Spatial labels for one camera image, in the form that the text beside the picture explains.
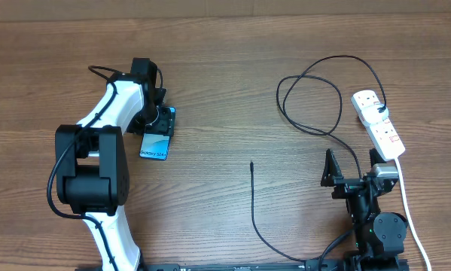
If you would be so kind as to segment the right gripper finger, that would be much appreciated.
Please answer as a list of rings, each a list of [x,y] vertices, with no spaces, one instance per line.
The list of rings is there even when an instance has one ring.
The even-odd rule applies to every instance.
[[[333,187],[343,183],[343,174],[339,167],[334,152],[331,149],[326,150],[325,167],[321,177],[322,187]]]
[[[384,164],[386,161],[381,157],[378,150],[375,148],[372,148],[369,150],[369,156],[370,156],[370,165],[375,166],[376,164]]]

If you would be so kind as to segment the blue Samsung Galaxy smartphone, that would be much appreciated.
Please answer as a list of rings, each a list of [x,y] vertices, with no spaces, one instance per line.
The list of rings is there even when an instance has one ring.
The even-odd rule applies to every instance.
[[[166,160],[169,154],[171,138],[172,136],[144,133],[139,156],[151,160]]]

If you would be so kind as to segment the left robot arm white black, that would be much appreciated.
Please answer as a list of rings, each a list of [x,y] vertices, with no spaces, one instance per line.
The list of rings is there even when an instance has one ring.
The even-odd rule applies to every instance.
[[[149,58],[134,58],[129,72],[108,73],[105,94],[94,109],[55,132],[47,202],[56,215],[88,226],[102,257],[100,270],[145,270],[124,209],[130,172],[123,136],[142,137],[141,158],[164,161],[176,110],[165,104],[163,74]]]

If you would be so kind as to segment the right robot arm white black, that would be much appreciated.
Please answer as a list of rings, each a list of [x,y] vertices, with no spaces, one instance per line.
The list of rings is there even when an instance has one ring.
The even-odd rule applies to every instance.
[[[331,149],[326,150],[322,187],[332,187],[333,199],[344,199],[352,218],[352,229],[334,240],[318,259],[319,270],[408,270],[404,252],[408,220],[395,212],[382,212],[378,198],[392,191],[399,181],[395,166],[370,150],[371,169],[360,178],[344,178]],[[355,237],[356,249],[340,260],[325,256],[347,237]]]

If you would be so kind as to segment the white charger adapter plug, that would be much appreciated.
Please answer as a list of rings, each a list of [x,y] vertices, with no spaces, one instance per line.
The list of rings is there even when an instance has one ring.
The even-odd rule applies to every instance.
[[[370,105],[360,110],[359,117],[365,126],[373,126],[387,119],[389,110],[381,104]]]

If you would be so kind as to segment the white power extension strip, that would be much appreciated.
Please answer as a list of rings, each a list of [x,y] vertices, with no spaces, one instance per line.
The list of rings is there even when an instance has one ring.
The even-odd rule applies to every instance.
[[[351,98],[352,105],[358,114],[362,108],[370,105],[381,104],[378,96],[372,90],[362,90],[355,93]],[[365,126],[368,135],[375,149],[385,161],[395,160],[405,152],[405,147],[401,141],[392,121],[388,117],[382,123],[373,126]]]

